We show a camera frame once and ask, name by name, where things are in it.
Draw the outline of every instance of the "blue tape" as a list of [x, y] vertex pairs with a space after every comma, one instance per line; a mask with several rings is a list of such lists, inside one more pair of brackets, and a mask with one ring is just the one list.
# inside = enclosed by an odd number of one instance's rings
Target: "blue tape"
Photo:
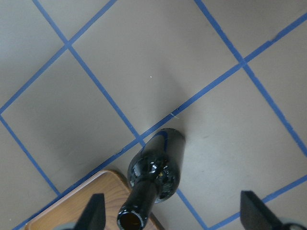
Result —
[[299, 25], [301, 25], [303, 22], [307, 20], [307, 13], [300, 16], [298, 19], [296, 19], [294, 22], [292, 22], [290, 25], [288, 25], [286, 28], [281, 30], [277, 36], [272, 39], [271, 41], [265, 42], [263, 45], [259, 46], [256, 50], [251, 52], [249, 55], [247, 55], [244, 60], [246, 62], [250, 62], [252, 59], [254, 59], [256, 56], [261, 54], [264, 50], [269, 48], [271, 45], [282, 39], [284, 36], [286, 36], [288, 33], [293, 31], [295, 28], [297, 28]]
[[114, 3], [117, 0], [110, 0], [100, 11], [98, 11], [97, 14], [94, 15], [93, 18], [91, 18], [88, 23], [86, 23], [70, 40], [70, 44], [73, 44], [81, 35], [84, 34], [85, 31], [87, 31], [87, 29], [94, 23], [96, 22], [102, 15], [105, 14], [105, 12], [107, 12], [111, 6], [114, 5]]
[[278, 118], [280, 119], [280, 121], [282, 122], [282, 124], [285, 126], [285, 128], [288, 130], [288, 132], [290, 133], [290, 135], [292, 136], [292, 138], [294, 139], [294, 141], [297, 143], [297, 145], [299, 146], [299, 148], [302, 150], [303, 154], [307, 157], [307, 148], [305, 146], [305, 144], [303, 143], [303, 141], [301, 140], [301, 138], [299, 137], [299, 135], [295, 132], [295, 130], [293, 129], [293, 127], [291, 126], [291, 124], [287, 121], [287, 119], [285, 118], [285, 116], [283, 115], [282, 111], [280, 110], [280, 108], [277, 106], [277, 104], [274, 102], [274, 100], [271, 98], [271, 96], [269, 95], [269, 93], [266, 91], [266, 89], [264, 88], [264, 86], [261, 84], [261, 82], [259, 81], [259, 79], [255, 76], [254, 72], [252, 71], [252, 69], [246, 65], [243, 67], [245, 72], [248, 74], [248, 76], [250, 77], [250, 79], [253, 81], [253, 83], [255, 84], [255, 86], [257, 87], [257, 89], [260, 91], [260, 93], [262, 94], [262, 96], [265, 98], [265, 100], [268, 102], [268, 104], [270, 105], [270, 107], [273, 109], [273, 111], [275, 112], [275, 114], [278, 116]]
[[55, 60], [57, 60], [67, 48], [63, 46], [53, 55], [5, 104], [0, 108], [0, 114], [4, 112]]
[[[110, 94], [106, 91], [106, 89], [103, 87], [103, 85], [100, 83], [100, 81], [97, 79], [97, 77], [93, 74], [93, 72], [90, 70], [90, 68], [87, 66], [87, 64], [82, 60], [80, 55], [77, 53], [77, 51], [71, 46], [71, 43], [66, 39], [62, 31], [58, 28], [58, 26], [54, 23], [54, 21], [51, 19], [51, 17], [48, 15], [48, 13], [45, 11], [43, 6], [38, 2], [38, 0], [32, 0], [33, 3], [36, 5], [36, 7], [39, 9], [39, 11], [42, 13], [42, 15], [46, 18], [46, 20], [49, 22], [51, 27], [54, 29], [54, 31], [58, 34], [60, 39], [64, 42], [65, 46], [68, 47], [71, 54], [75, 57], [75, 59], [79, 62], [79, 64], [82, 66], [84, 71], [88, 74], [88, 76], [92, 79], [94, 84], [98, 87], [100, 92], [105, 96], [105, 98], [109, 101], [109, 103], [112, 105], [112, 107], [115, 109], [117, 114], [120, 116], [120, 118], [123, 120], [123, 122], [126, 124], [128, 129], [131, 131], [131, 133], [135, 136], [136, 139], [139, 139], [140, 135], [137, 133], [133, 125], [130, 123], [130, 121], [127, 119], [127, 117], [124, 115], [122, 110], [118, 107], [118, 105], [115, 103], [113, 98], [110, 96]], [[84, 33], [90, 25], [92, 25], [99, 16], [102, 16], [110, 7], [115, 3], [115, 1], [108, 2], [105, 7], [102, 8], [102, 10], [99, 12], [98, 15], [95, 15], [91, 20], [89, 24], [86, 24], [85, 27], [80, 30], [76, 37], [81, 36], [82, 33]], [[142, 145], [145, 145], [145, 142], [141, 139], [140, 143]]]
[[19, 145], [19, 147], [24, 151], [24, 153], [26, 154], [26, 156], [29, 158], [29, 160], [31, 161], [31, 163], [36, 167], [36, 169], [38, 170], [38, 172], [42, 175], [42, 177], [45, 179], [45, 181], [49, 184], [49, 186], [52, 188], [52, 190], [57, 194], [60, 195], [60, 192], [57, 190], [57, 188], [55, 187], [55, 185], [51, 182], [51, 180], [47, 177], [47, 175], [44, 173], [44, 171], [40, 168], [40, 166], [37, 164], [37, 162], [34, 160], [34, 158], [32, 157], [32, 155], [29, 153], [29, 151], [25, 148], [25, 146], [23, 145], [23, 143], [19, 140], [19, 138], [15, 135], [15, 133], [13, 132], [13, 130], [10, 128], [10, 126], [8, 125], [8, 123], [4, 120], [4, 118], [0, 115], [0, 121], [2, 122], [2, 124], [6, 127], [6, 129], [8, 130], [8, 132], [11, 134], [11, 136], [14, 138], [14, 140], [17, 142], [17, 144]]
[[[109, 103], [111, 104], [111, 106], [115, 109], [115, 111], [117, 112], [117, 114], [120, 116], [120, 118], [123, 120], [123, 122], [126, 124], [126, 126], [128, 127], [128, 129], [131, 131], [131, 133], [135, 136], [136, 139], [139, 139], [140, 135], [138, 134], [138, 132], [135, 130], [135, 128], [133, 127], [133, 125], [130, 123], [130, 121], [127, 119], [127, 117], [124, 115], [124, 113], [122, 112], [122, 110], [118, 107], [118, 105], [115, 103], [115, 101], [113, 100], [113, 98], [110, 96], [110, 94], [106, 91], [106, 89], [103, 87], [103, 85], [100, 83], [100, 81], [97, 79], [97, 77], [93, 74], [93, 72], [90, 70], [90, 68], [87, 66], [87, 64], [82, 60], [82, 58], [80, 57], [80, 55], [77, 53], [77, 51], [70, 46], [69, 47], [70, 52], [72, 53], [72, 55], [75, 57], [75, 59], [79, 62], [79, 64], [82, 66], [82, 68], [84, 69], [84, 71], [88, 74], [88, 76], [92, 79], [92, 81], [94, 82], [94, 84], [98, 87], [98, 89], [100, 90], [100, 92], [105, 96], [105, 98], [109, 101]], [[140, 143], [142, 145], [145, 145], [145, 142], [141, 139]]]
[[210, 14], [208, 11], [207, 7], [201, 0], [194, 0], [201, 12], [204, 14], [204, 16], [207, 18], [207, 20], [210, 22], [212, 27], [216, 30], [220, 38], [224, 41], [226, 46], [229, 48], [231, 53], [235, 56], [235, 58], [238, 60], [238, 62], [241, 62], [243, 60], [242, 56], [240, 53], [237, 51], [235, 46], [232, 44], [232, 42], [228, 39], [226, 34], [223, 32], [222, 28], [220, 25], [217, 23], [217, 21], [213, 18], [213, 16]]
[[169, 120], [173, 119], [174, 116], [177, 116], [179, 113], [184, 111], [186, 108], [188, 108], [191, 104], [196, 102], [199, 98], [201, 98], [203, 95], [205, 95], [207, 92], [212, 90], [215, 86], [219, 85], [221, 82], [229, 78], [231, 75], [236, 73], [239, 69], [242, 68], [241, 64], [237, 64], [233, 66], [231, 69], [229, 69], [227, 72], [222, 74], [220, 77], [212, 81], [209, 85], [198, 91], [196, 94], [194, 94], [191, 98], [189, 98], [187, 101], [185, 101], [182, 105], [180, 105], [177, 109], [172, 111], [170, 114], [165, 116], [162, 120], [160, 120], [158, 123], [150, 127], [148, 130], [146, 130], [144, 133], [140, 135], [142, 139], [146, 138], [150, 134], [152, 134], [154, 131], [156, 131], [158, 128], [160, 128], [162, 125], [164, 125]]
[[[283, 194], [283, 193], [285, 193], [285, 192], [287, 192], [287, 191], [289, 191], [289, 190], [291, 190], [291, 189], [293, 189], [293, 188], [295, 188], [295, 187], [297, 187], [297, 186], [299, 186], [299, 185], [301, 185], [302, 183], [305, 183], [305, 182], [307, 182], [307, 175], [305, 175], [305, 176], [297, 179], [296, 181], [286, 185], [285, 187], [283, 187], [283, 188], [281, 188], [281, 189], [279, 189], [279, 190], [277, 190], [277, 191], [267, 195], [265, 198], [262, 199], [262, 201], [264, 203], [272, 201], [275, 198], [279, 197], [281, 194]], [[229, 224], [230, 222], [236, 220], [239, 217], [240, 217], [240, 213], [237, 212], [234, 215], [232, 215], [232, 216], [224, 219], [223, 221], [219, 222], [218, 224], [213, 225], [212, 227], [209, 228], [209, 230], [219, 229], [219, 228]]]
[[180, 197], [180, 199], [183, 201], [183, 203], [186, 205], [186, 207], [189, 209], [189, 211], [192, 213], [193, 217], [197, 220], [197, 222], [200, 224], [200, 226], [204, 229], [204, 230], [208, 230], [209, 228], [207, 227], [207, 225], [205, 224], [205, 222], [201, 219], [201, 217], [198, 215], [198, 213], [196, 212], [196, 210], [193, 208], [193, 206], [190, 204], [190, 202], [188, 201], [188, 199], [183, 195], [182, 191], [178, 188], [177, 189], [177, 194]]
[[62, 31], [58, 28], [58, 26], [54, 23], [54, 21], [51, 19], [47, 11], [43, 8], [43, 6], [38, 2], [38, 0], [32, 0], [34, 5], [38, 8], [38, 10], [42, 13], [44, 18], [48, 21], [48, 23], [51, 25], [53, 30], [57, 33], [57, 35], [60, 37], [60, 39], [63, 41], [64, 44], [68, 42]]
[[213, 225], [212, 227], [209, 228], [209, 230], [216, 230], [216, 229], [219, 229], [219, 228], [221, 228], [221, 227], [223, 227], [223, 226], [225, 226], [225, 225], [231, 223], [232, 221], [234, 221], [235, 219], [237, 219], [237, 218], [239, 218], [239, 217], [240, 217], [240, 213], [237, 212], [237, 213], [233, 214], [232, 216], [230, 216], [230, 217], [228, 217], [228, 218], [222, 220], [221, 222], [219, 222], [219, 223]]
[[283, 194], [283, 193], [285, 193], [285, 192], [287, 192], [287, 191], [289, 191], [289, 190], [299, 186], [300, 184], [302, 184], [302, 183], [304, 183], [306, 181], [307, 181], [307, 175], [297, 179], [296, 181], [294, 181], [294, 182], [288, 184], [287, 186], [277, 190], [276, 192], [273, 192], [273, 193], [267, 195], [265, 198], [262, 199], [262, 201], [264, 203], [267, 203], [267, 202], [269, 202], [271, 200], [274, 200], [275, 198], [277, 198], [281, 194]]
[[157, 132], [152, 138], [154, 138], [154, 137], [156, 137], [156, 136], [163, 136], [163, 138], [164, 138], [164, 151], [166, 152], [166, 150], [167, 150], [167, 143], [168, 143], [168, 134], [167, 134], [167, 132], [165, 132], [165, 131], [159, 131], [159, 132]]

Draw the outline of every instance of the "blue tape line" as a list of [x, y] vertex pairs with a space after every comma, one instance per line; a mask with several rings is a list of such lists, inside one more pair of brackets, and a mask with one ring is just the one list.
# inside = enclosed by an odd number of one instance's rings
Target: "blue tape line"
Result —
[[37, 164], [37, 162], [34, 160], [32, 155], [29, 153], [29, 151], [25, 148], [23, 143], [19, 140], [19, 138], [15, 135], [13, 130], [10, 128], [9, 124], [4, 120], [4, 118], [0, 115], [0, 121], [2, 124], [6, 127], [8, 132], [11, 134], [11, 136], [14, 138], [14, 140], [17, 142], [19, 147], [24, 151], [24, 153], [27, 155], [29, 160], [32, 162], [32, 164], [36, 167], [36, 169], [39, 171], [39, 173], [42, 175], [42, 177], [45, 179], [45, 181], [49, 184], [49, 186], [52, 188], [52, 190], [57, 194], [60, 195], [60, 192], [57, 190], [55, 185], [51, 182], [51, 180], [47, 177], [47, 175], [44, 173], [44, 171], [40, 168], [40, 166]]
[[100, 11], [98, 11], [97, 14], [94, 15], [93, 18], [91, 18], [88, 23], [86, 23], [70, 40], [70, 44], [73, 44], [81, 35], [84, 34], [84, 32], [94, 23], [96, 22], [102, 15], [107, 12], [111, 6], [114, 5], [114, 3], [117, 0], [110, 0]]
[[177, 194], [180, 197], [180, 199], [183, 201], [183, 203], [187, 206], [187, 208], [189, 209], [189, 211], [192, 213], [192, 215], [194, 216], [194, 218], [198, 221], [198, 223], [200, 224], [200, 226], [204, 229], [204, 230], [208, 230], [207, 225], [205, 224], [205, 222], [201, 219], [201, 217], [198, 215], [198, 213], [196, 212], [196, 210], [193, 208], [193, 206], [190, 204], [190, 202], [188, 201], [188, 199], [183, 195], [182, 191], [178, 188], [177, 189]]
[[271, 41], [265, 42], [263, 45], [259, 46], [256, 50], [251, 52], [249, 55], [247, 55], [244, 60], [246, 62], [250, 62], [252, 59], [254, 59], [256, 56], [261, 54], [264, 50], [269, 48], [271, 45], [282, 39], [284, 36], [286, 36], [288, 33], [293, 31], [295, 28], [297, 28], [299, 25], [301, 25], [303, 22], [307, 20], [307, 13], [300, 16], [298, 19], [296, 19], [294, 22], [292, 22], [290, 25], [288, 25], [286, 28], [281, 30], [277, 36], [272, 39]]
[[69, 188], [67, 188], [63, 193], [61, 193], [57, 198], [55, 198], [54, 200], [52, 200], [49, 204], [47, 204], [45, 207], [43, 207], [41, 210], [39, 210], [38, 212], [36, 212], [35, 214], [33, 214], [32, 216], [30, 216], [28, 219], [24, 220], [23, 222], [21, 222], [19, 225], [17, 225], [15, 228], [13, 228], [12, 230], [19, 230], [21, 227], [23, 227], [26, 223], [28, 223], [30, 220], [32, 220], [33, 218], [35, 218], [36, 216], [38, 216], [40, 213], [42, 213], [43, 211], [45, 211], [47, 208], [49, 208], [50, 206], [52, 206], [54, 203], [56, 203], [57, 201], [59, 201], [60, 199], [62, 199], [64, 196], [66, 196], [68, 193], [70, 193], [72, 190], [74, 190], [76, 187], [78, 187], [79, 185], [81, 185], [83, 182], [85, 182], [86, 180], [88, 180], [90, 177], [92, 177], [94, 174], [96, 174], [97, 172], [99, 172], [100, 170], [102, 170], [103, 168], [105, 168], [106, 166], [108, 166], [111, 162], [113, 162], [114, 160], [116, 160], [118, 157], [120, 157], [121, 155], [123, 155], [125, 152], [127, 152], [128, 150], [130, 150], [132, 147], [134, 147], [136, 144], [138, 144], [138, 140], [134, 139], [132, 142], [130, 142], [128, 145], [126, 145], [119, 153], [111, 156], [110, 158], [108, 158], [106, 161], [104, 161], [102, 164], [100, 164], [99, 166], [97, 166], [95, 169], [93, 169], [92, 171], [90, 171], [85, 177], [83, 177], [82, 179], [78, 180], [76, 183], [74, 183], [73, 185], [71, 185]]
[[63, 46], [53, 55], [1, 108], [0, 114], [4, 112], [55, 60], [57, 60], [67, 48]]
[[63, 41], [64, 44], [68, 42], [62, 31], [58, 28], [58, 26], [54, 23], [54, 21], [51, 19], [47, 11], [43, 8], [43, 6], [38, 2], [38, 0], [32, 0], [34, 5], [38, 8], [38, 10], [42, 13], [44, 18], [48, 21], [48, 23], [51, 25], [53, 30], [57, 33], [57, 35], [60, 37], [60, 39]]
[[232, 221], [234, 221], [235, 219], [239, 218], [240, 217], [240, 213], [237, 212], [235, 214], [233, 214], [232, 216], [222, 220], [221, 222], [213, 225], [212, 227], [210, 227], [208, 230], [216, 230], [216, 229], [219, 229], [229, 223], [231, 223]]
[[[93, 72], [90, 70], [90, 68], [87, 66], [87, 64], [82, 60], [82, 58], [80, 57], [80, 55], [77, 53], [77, 51], [70, 46], [69, 47], [70, 52], [72, 53], [72, 55], [75, 57], [75, 59], [79, 62], [79, 64], [82, 66], [82, 68], [84, 69], [84, 71], [88, 74], [88, 76], [92, 79], [92, 81], [94, 82], [94, 84], [98, 87], [98, 89], [100, 90], [100, 92], [106, 97], [106, 99], [109, 101], [109, 103], [111, 104], [111, 106], [115, 109], [115, 111], [117, 112], [117, 114], [120, 116], [120, 118], [123, 120], [123, 122], [126, 124], [126, 126], [128, 127], [128, 129], [131, 131], [131, 133], [135, 136], [136, 139], [139, 139], [140, 135], [138, 134], [138, 132], [135, 130], [135, 128], [133, 127], [133, 125], [130, 123], [130, 121], [127, 119], [127, 117], [124, 115], [124, 113], [122, 112], [122, 110], [118, 107], [118, 105], [115, 103], [115, 101], [113, 100], [113, 98], [110, 96], [110, 94], [106, 91], [106, 89], [103, 87], [103, 85], [100, 83], [100, 81], [97, 79], [97, 77], [93, 74]], [[140, 143], [142, 145], [145, 145], [145, 142], [141, 139], [139, 139]]]
[[294, 182], [292, 182], [292, 183], [286, 185], [285, 187], [283, 187], [283, 188], [277, 190], [276, 192], [273, 192], [273, 193], [267, 195], [265, 198], [262, 199], [262, 201], [263, 201], [264, 203], [267, 203], [267, 202], [269, 202], [269, 201], [271, 201], [271, 200], [274, 200], [275, 198], [277, 198], [277, 197], [280, 196], [281, 194], [283, 194], [283, 193], [285, 193], [285, 192], [287, 192], [287, 191], [289, 191], [289, 190], [291, 190], [291, 189], [293, 189], [293, 188], [299, 186], [300, 184], [302, 184], [302, 183], [304, 183], [304, 182], [306, 182], [306, 181], [307, 181], [307, 175], [305, 175], [305, 176], [303, 176], [303, 177], [297, 179], [296, 181], [294, 181]]
[[[124, 113], [122, 112], [122, 110], [118, 107], [118, 105], [115, 103], [115, 101], [113, 100], [113, 98], [110, 96], [110, 94], [106, 91], [106, 89], [103, 87], [103, 85], [100, 83], [100, 81], [97, 79], [97, 77], [93, 74], [93, 72], [90, 70], [90, 68], [87, 66], [87, 64], [82, 60], [82, 58], [80, 57], [80, 55], [77, 53], [77, 51], [71, 46], [71, 43], [66, 39], [66, 37], [64, 36], [64, 34], [62, 33], [62, 31], [58, 28], [58, 26], [54, 23], [54, 21], [51, 19], [51, 17], [48, 15], [48, 13], [45, 11], [45, 9], [43, 8], [43, 6], [38, 2], [38, 0], [32, 0], [34, 2], [34, 4], [36, 5], [36, 7], [39, 9], [39, 11], [42, 13], [42, 15], [46, 18], [46, 20], [49, 22], [49, 24], [51, 25], [51, 27], [54, 29], [54, 31], [58, 34], [58, 36], [60, 37], [60, 39], [64, 42], [65, 46], [68, 47], [69, 51], [71, 52], [71, 54], [75, 57], [75, 59], [79, 62], [79, 64], [82, 66], [82, 68], [84, 69], [84, 71], [88, 74], [88, 76], [92, 79], [92, 81], [94, 82], [94, 84], [98, 87], [98, 89], [100, 90], [100, 92], [105, 96], [105, 98], [109, 101], [109, 103], [112, 105], [112, 107], [115, 109], [115, 111], [117, 112], [117, 114], [120, 116], [120, 118], [124, 121], [124, 123], [126, 124], [126, 126], [128, 127], [128, 129], [131, 131], [131, 133], [135, 136], [136, 139], [139, 139], [140, 135], [138, 134], [138, 132], [135, 130], [135, 128], [133, 127], [133, 125], [130, 123], [130, 121], [127, 119], [127, 117], [124, 115]], [[101, 11], [98, 16], [103, 15], [107, 9], [109, 9], [115, 2], [108, 2], [107, 3], [107, 7], [103, 8], [104, 10]], [[91, 23], [89, 23], [82, 31], [80, 30], [78, 32], [78, 35], [81, 36], [82, 33], [84, 33], [86, 31], [86, 29], [89, 28], [89, 26], [91, 24], [94, 23], [94, 20], [97, 20], [99, 17], [96, 16], [94, 18], [92, 18], [93, 21], [91, 21]], [[140, 143], [142, 145], [145, 145], [145, 142], [141, 139]]]
[[[95, 22], [99, 17], [101, 17], [110, 7], [116, 2], [116, 0], [109, 1], [85, 26], [83, 26], [73, 37], [72, 39], [67, 42], [68, 44], [74, 43], [84, 32]], [[56, 24], [52, 21], [51, 17], [47, 14], [45, 9], [40, 5], [40, 3], [37, 0], [33, 0], [33, 3], [35, 6], [41, 11], [41, 13], [46, 16], [47, 21], [49, 24], [56, 30], [56, 33], [60, 36], [62, 41], [67, 41], [63, 33], [60, 31], [60, 29], [56, 26]], [[53, 55], [44, 65], [41, 67], [31, 78], [28, 80], [1, 108], [0, 108], [0, 114], [4, 112], [43, 72], [45, 72], [46, 69], [48, 69], [49, 66], [55, 60], [57, 60], [67, 49], [67, 45], [63, 46], [60, 50], [58, 50], [55, 55]]]
[[158, 123], [153, 125], [151, 128], [146, 130], [144, 133], [140, 135], [142, 139], [146, 138], [150, 134], [152, 134], [154, 131], [156, 131], [158, 128], [160, 128], [162, 125], [164, 125], [169, 120], [173, 119], [174, 116], [177, 116], [179, 113], [184, 111], [186, 108], [188, 108], [191, 104], [196, 102], [199, 98], [201, 98], [203, 95], [205, 95], [207, 92], [212, 90], [215, 86], [219, 85], [221, 82], [229, 78], [231, 75], [236, 73], [239, 69], [242, 68], [241, 64], [237, 64], [233, 66], [231, 69], [229, 69], [227, 72], [222, 74], [220, 77], [212, 81], [210, 84], [208, 84], [206, 87], [204, 87], [202, 90], [198, 91], [196, 94], [194, 94], [191, 98], [189, 98], [187, 101], [185, 101], [181, 106], [179, 106], [177, 109], [172, 111], [170, 114], [165, 116], [162, 120], [160, 120]]
[[208, 11], [207, 7], [201, 0], [194, 0], [201, 12], [204, 14], [204, 16], [207, 18], [207, 20], [210, 22], [212, 27], [216, 30], [220, 38], [224, 41], [226, 46], [229, 48], [231, 53], [235, 56], [235, 58], [238, 60], [238, 62], [241, 62], [243, 60], [242, 56], [240, 53], [237, 51], [235, 46], [231, 43], [231, 41], [228, 39], [226, 34], [223, 32], [222, 28], [220, 25], [217, 23], [217, 21], [213, 18], [213, 16], [210, 14]]
[[259, 79], [255, 76], [254, 72], [252, 71], [252, 69], [246, 65], [243, 67], [244, 70], [246, 71], [246, 73], [248, 74], [248, 76], [250, 77], [250, 79], [253, 81], [253, 83], [255, 84], [255, 86], [257, 87], [257, 89], [260, 91], [260, 93], [262, 94], [262, 96], [265, 98], [265, 100], [268, 102], [268, 104], [270, 105], [270, 107], [273, 109], [273, 111], [275, 112], [275, 114], [278, 116], [278, 118], [280, 119], [280, 121], [282, 122], [282, 124], [285, 126], [285, 128], [288, 130], [288, 132], [290, 133], [290, 135], [292, 136], [292, 138], [294, 139], [294, 141], [297, 143], [297, 145], [299, 146], [299, 148], [302, 150], [303, 154], [307, 157], [307, 148], [305, 146], [305, 144], [303, 143], [303, 141], [301, 140], [301, 138], [299, 137], [299, 135], [294, 131], [293, 127], [291, 126], [291, 124], [287, 121], [287, 119], [285, 118], [285, 116], [283, 115], [282, 111], [280, 110], [280, 108], [277, 106], [277, 104], [274, 102], [274, 100], [271, 98], [271, 96], [269, 95], [269, 93], [266, 91], [266, 89], [264, 88], [264, 86], [261, 84], [261, 82], [259, 81]]
[[[230, 40], [227, 38], [226, 34], [222, 31], [220, 25], [217, 23], [217, 21], [212, 17], [212, 15], [209, 13], [206, 6], [202, 3], [201, 0], [195, 0], [196, 4], [200, 8], [200, 10], [203, 12], [203, 14], [206, 16], [208, 21], [211, 23], [213, 28], [216, 30], [216, 32], [219, 34], [219, 36], [222, 38], [222, 40], [225, 42], [229, 50], [232, 52], [232, 54], [235, 56], [235, 58], [242, 63], [243, 69], [248, 74], [250, 79], [253, 81], [257, 89], [260, 91], [262, 96], [265, 98], [265, 100], [269, 103], [273, 111], [276, 113], [280, 121], [283, 123], [283, 125], [286, 127], [294, 141], [298, 144], [302, 152], [305, 156], [307, 156], [307, 148], [299, 135], [294, 131], [291, 124], [286, 120], [285, 116], [277, 106], [277, 104], [274, 102], [272, 97], [269, 95], [269, 93], [266, 91], [264, 86], [261, 84], [261, 82], [256, 78], [254, 72], [251, 70], [251, 68], [246, 64], [246, 61], [242, 58], [240, 53], [236, 50], [236, 48], [233, 46], [233, 44], [230, 42]], [[275, 43], [278, 40], [280, 40], [282, 37], [284, 37], [286, 34], [288, 34], [290, 31], [294, 30], [296, 27], [298, 27], [300, 24], [302, 24], [307, 19], [307, 13], [295, 20], [293, 23], [291, 23], [289, 26], [287, 26], [285, 29], [280, 31], [278, 35], [271, 41], [271, 43]], [[263, 50], [268, 48], [268, 45], [270, 43], [265, 43], [264, 45], [260, 46], [258, 52], [263, 52]]]
[[[299, 185], [301, 185], [302, 183], [305, 183], [305, 182], [307, 182], [307, 175], [305, 175], [305, 176], [297, 179], [296, 181], [286, 185], [285, 187], [283, 187], [283, 188], [281, 188], [281, 189], [279, 189], [279, 190], [277, 190], [277, 191], [267, 195], [265, 198], [262, 199], [262, 201], [264, 203], [272, 201], [275, 198], [279, 197], [281, 194], [283, 194], [283, 193], [285, 193], [285, 192], [287, 192], [287, 191], [289, 191], [289, 190], [291, 190], [291, 189], [293, 189], [293, 188], [295, 188], [295, 187], [297, 187], [297, 186], [299, 186]], [[229, 224], [230, 222], [236, 220], [239, 217], [240, 217], [240, 213], [237, 212], [234, 215], [232, 215], [232, 216], [224, 219], [223, 221], [219, 222], [218, 224], [213, 225], [212, 227], [209, 228], [209, 230], [219, 229], [219, 228]]]

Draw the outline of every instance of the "bottle mouth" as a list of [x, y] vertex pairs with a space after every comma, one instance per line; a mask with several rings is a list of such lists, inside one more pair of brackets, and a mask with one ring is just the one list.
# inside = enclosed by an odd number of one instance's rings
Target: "bottle mouth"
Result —
[[132, 212], [122, 213], [118, 217], [118, 226], [121, 230], [143, 229], [141, 218]]

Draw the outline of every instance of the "bottle neck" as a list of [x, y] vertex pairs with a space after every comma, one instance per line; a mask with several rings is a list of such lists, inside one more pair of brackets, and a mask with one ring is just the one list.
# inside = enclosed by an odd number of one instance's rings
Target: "bottle neck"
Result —
[[121, 230], [142, 230], [149, 218], [157, 198], [154, 182], [143, 180], [137, 182], [127, 201], [118, 214], [118, 226]]

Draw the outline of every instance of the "wood edge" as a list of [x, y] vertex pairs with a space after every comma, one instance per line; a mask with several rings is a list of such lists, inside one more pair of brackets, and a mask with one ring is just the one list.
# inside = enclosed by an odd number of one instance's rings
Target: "wood edge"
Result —
[[39, 213], [36, 217], [34, 217], [33, 219], [29, 220], [26, 224], [25, 224], [25, 228], [24, 230], [30, 230], [30, 227], [32, 225], [33, 222], [35, 222], [37, 219], [39, 219], [42, 215], [46, 214], [47, 212], [49, 212], [51, 209], [55, 208], [56, 206], [58, 206], [61, 203], [61, 200], [63, 199], [67, 199], [69, 197], [71, 197], [72, 195], [74, 195], [75, 193], [77, 193], [78, 191], [80, 191], [83, 187], [85, 187], [86, 185], [88, 185], [90, 182], [92, 182], [94, 179], [96, 179], [97, 177], [101, 176], [102, 174], [111, 172], [111, 170], [100, 170], [98, 172], [96, 172], [93, 176], [91, 176], [90, 178], [88, 178], [86, 181], [84, 181], [83, 183], [81, 183], [79, 186], [77, 186], [75, 189], [73, 189], [72, 191], [70, 191], [69, 193], [67, 193], [65, 196], [63, 196], [60, 200], [58, 200], [57, 202], [55, 202], [54, 204], [52, 204], [51, 206], [49, 206], [48, 208], [46, 208], [44, 211], [42, 211], [41, 213]]
[[[93, 176], [91, 176], [89, 179], [87, 179], [86, 181], [84, 181], [83, 183], [81, 183], [78, 187], [76, 187], [75, 189], [73, 189], [71, 192], [67, 193], [64, 197], [62, 197], [60, 200], [58, 200], [56, 203], [52, 204], [50, 207], [46, 208], [43, 212], [41, 212], [40, 214], [38, 214], [36, 217], [34, 217], [33, 219], [31, 219], [29, 222], [27, 222], [25, 224], [25, 228], [24, 230], [30, 230], [31, 224], [33, 222], [35, 222], [38, 218], [40, 218], [41, 215], [46, 214], [47, 212], [49, 212], [50, 209], [55, 208], [56, 206], [58, 206], [60, 204], [60, 201], [64, 198], [69, 198], [70, 196], [74, 195], [75, 193], [77, 193], [78, 191], [80, 191], [84, 186], [88, 185], [90, 182], [92, 182], [94, 179], [96, 179], [97, 177], [101, 176], [102, 174], [105, 173], [111, 173], [113, 174], [115, 177], [117, 177], [124, 185], [126, 190], [130, 193], [130, 187], [127, 181], [127, 178], [120, 172], [115, 171], [115, 170], [100, 170], [97, 173], [95, 173]], [[153, 213], [150, 214], [150, 219], [153, 222], [153, 225], [159, 229], [159, 230], [165, 230], [164, 227], [161, 225], [161, 223], [159, 222], [159, 220], [154, 216]]]

